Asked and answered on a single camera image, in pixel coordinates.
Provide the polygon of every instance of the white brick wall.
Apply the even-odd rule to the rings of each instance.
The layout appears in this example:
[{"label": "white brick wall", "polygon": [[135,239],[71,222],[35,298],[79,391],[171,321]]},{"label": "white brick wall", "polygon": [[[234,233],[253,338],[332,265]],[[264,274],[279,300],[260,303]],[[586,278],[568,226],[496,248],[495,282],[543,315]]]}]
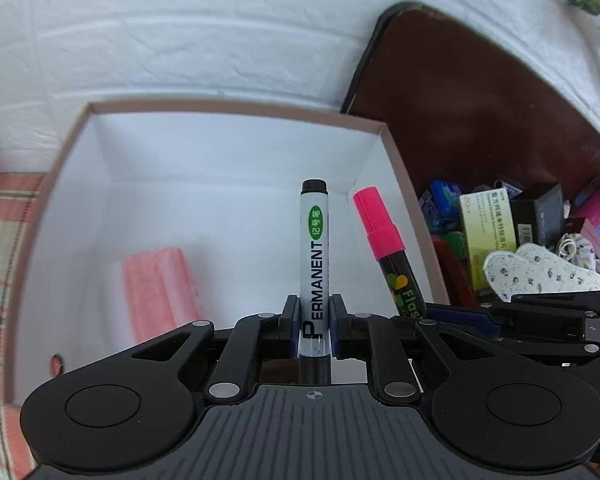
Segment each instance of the white brick wall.
[{"label": "white brick wall", "polygon": [[[48,170],[88,100],[220,96],[336,110],[401,0],[0,0],[0,171]],[[600,131],[600,78],[564,0],[420,0],[520,57]]]}]

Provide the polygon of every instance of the open cardboard box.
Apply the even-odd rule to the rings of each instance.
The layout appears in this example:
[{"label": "open cardboard box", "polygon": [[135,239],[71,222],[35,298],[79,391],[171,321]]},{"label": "open cardboard box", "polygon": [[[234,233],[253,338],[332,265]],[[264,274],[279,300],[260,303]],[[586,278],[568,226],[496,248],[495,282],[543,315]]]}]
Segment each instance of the open cardboard box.
[{"label": "open cardboard box", "polygon": [[10,312],[8,402],[131,344],[116,337],[106,269],[176,246],[216,328],[280,312],[299,292],[299,192],[328,183],[330,291],[350,312],[394,316],[351,195],[377,186],[427,301],[446,303],[418,201],[384,124],[272,105],[133,101],[89,105],[39,200]]}]

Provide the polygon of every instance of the dark brown panel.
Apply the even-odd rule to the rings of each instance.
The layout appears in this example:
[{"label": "dark brown panel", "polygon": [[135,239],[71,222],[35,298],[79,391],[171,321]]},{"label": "dark brown panel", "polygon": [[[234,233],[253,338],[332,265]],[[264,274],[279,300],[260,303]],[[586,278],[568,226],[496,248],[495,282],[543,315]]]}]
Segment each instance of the dark brown panel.
[{"label": "dark brown panel", "polygon": [[435,178],[561,182],[600,175],[600,134],[522,62],[425,8],[395,16],[362,71],[352,115],[384,121],[416,192]]}]

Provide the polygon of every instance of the black box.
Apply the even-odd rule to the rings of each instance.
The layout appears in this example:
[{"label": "black box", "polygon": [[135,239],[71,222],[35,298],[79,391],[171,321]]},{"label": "black box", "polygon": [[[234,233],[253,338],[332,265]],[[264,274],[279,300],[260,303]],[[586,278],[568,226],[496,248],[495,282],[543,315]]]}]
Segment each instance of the black box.
[{"label": "black box", "polygon": [[533,184],[510,198],[513,229],[518,245],[557,244],[564,233],[564,206],[560,184]]}]

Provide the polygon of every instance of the pink eraser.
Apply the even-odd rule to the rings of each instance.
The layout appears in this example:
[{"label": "pink eraser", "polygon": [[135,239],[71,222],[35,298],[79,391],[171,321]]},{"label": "pink eraser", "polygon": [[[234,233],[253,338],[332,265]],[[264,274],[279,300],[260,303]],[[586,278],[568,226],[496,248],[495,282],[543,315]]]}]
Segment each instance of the pink eraser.
[{"label": "pink eraser", "polygon": [[202,318],[181,249],[130,256],[122,261],[122,276],[136,344]]},{"label": "pink eraser", "polygon": [[397,227],[391,221],[377,187],[365,187],[353,195],[366,239],[376,260],[404,250]]}]

